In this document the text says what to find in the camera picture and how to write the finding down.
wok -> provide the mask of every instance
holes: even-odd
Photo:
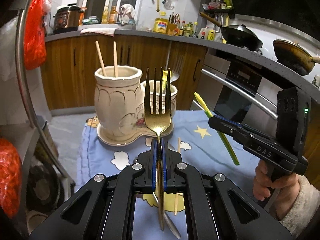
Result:
[[[255,35],[254,32],[249,30],[245,25],[229,25],[227,27],[222,27],[219,22],[203,12],[199,15],[220,27],[222,36],[228,44],[238,47],[247,47],[251,51],[257,51],[263,45],[257,35]]]
[[[298,43],[284,40],[274,40],[273,48],[277,62],[297,72],[301,76],[308,75],[315,66],[320,64],[320,57],[312,57]]]

metal bolt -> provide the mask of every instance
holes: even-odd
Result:
[[[226,179],[226,177],[223,174],[217,174],[216,176],[214,176],[214,178],[217,181],[224,181]]]
[[[185,163],[178,163],[177,164],[177,168],[179,170],[184,170],[187,167],[187,165]]]
[[[132,168],[134,170],[140,170],[142,168],[142,164],[141,163],[135,163],[134,165],[132,165]]]
[[[96,182],[101,182],[101,181],[104,180],[104,176],[103,176],[102,174],[98,174],[98,175],[96,175],[96,176],[94,177],[94,180],[95,180]]]

black cabinet handle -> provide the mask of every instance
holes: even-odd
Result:
[[[73,66],[76,66],[76,48],[73,49]]]
[[[201,60],[199,60],[199,59],[197,60],[196,67],[195,67],[195,71],[193,72],[193,77],[192,77],[193,81],[196,81],[195,75],[196,75],[197,66],[198,66],[198,64],[199,64],[200,61],[201,61]]]
[[[127,66],[129,66],[129,60],[130,60],[130,46],[128,46]]]
[[[122,66],[122,52],[123,52],[123,46],[121,46],[121,50],[120,50],[120,66]]]

gray floor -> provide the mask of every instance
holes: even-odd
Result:
[[[84,123],[91,114],[61,115],[52,118],[49,130],[58,152],[59,161],[75,180],[77,178],[77,157]]]

red plastic bag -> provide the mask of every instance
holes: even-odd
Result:
[[[46,60],[43,0],[32,0],[24,35],[24,64],[27,70],[40,67]]]
[[[9,217],[14,217],[20,205],[21,160],[16,148],[0,138],[0,206]]]

